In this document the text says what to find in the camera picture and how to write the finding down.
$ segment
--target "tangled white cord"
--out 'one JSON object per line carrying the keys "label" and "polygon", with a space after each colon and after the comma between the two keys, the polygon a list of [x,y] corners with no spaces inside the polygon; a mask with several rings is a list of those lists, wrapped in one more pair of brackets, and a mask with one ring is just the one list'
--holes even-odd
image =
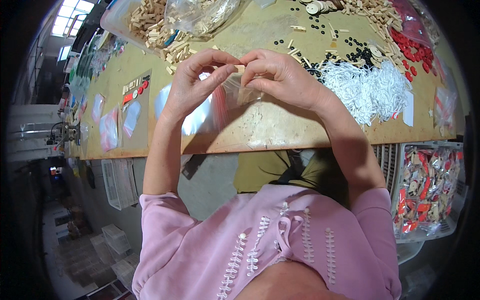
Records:
{"label": "tangled white cord", "polygon": [[329,61],[316,71],[322,72],[319,78],[342,100],[357,123],[368,126],[377,116],[382,122],[402,112],[407,105],[405,91],[412,89],[387,60],[381,69],[359,69],[347,62],[335,65]]}

